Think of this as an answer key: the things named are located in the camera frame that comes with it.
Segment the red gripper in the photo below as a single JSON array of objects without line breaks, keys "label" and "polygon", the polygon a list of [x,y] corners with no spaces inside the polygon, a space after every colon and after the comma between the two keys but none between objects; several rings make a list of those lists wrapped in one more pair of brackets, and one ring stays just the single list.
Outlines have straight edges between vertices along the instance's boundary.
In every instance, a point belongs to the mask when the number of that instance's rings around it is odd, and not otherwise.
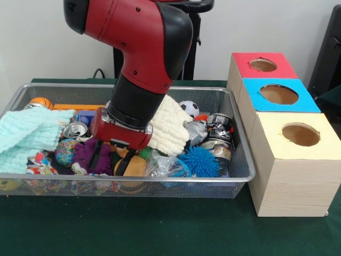
[{"label": "red gripper", "polygon": [[136,150],[142,150],[148,145],[152,132],[151,124],[142,130],[125,127],[109,117],[106,108],[98,108],[90,123],[90,134],[98,141],[89,161],[89,169],[93,171],[96,168],[103,142],[109,142],[113,146],[128,149],[117,166],[117,176],[123,176]]}]

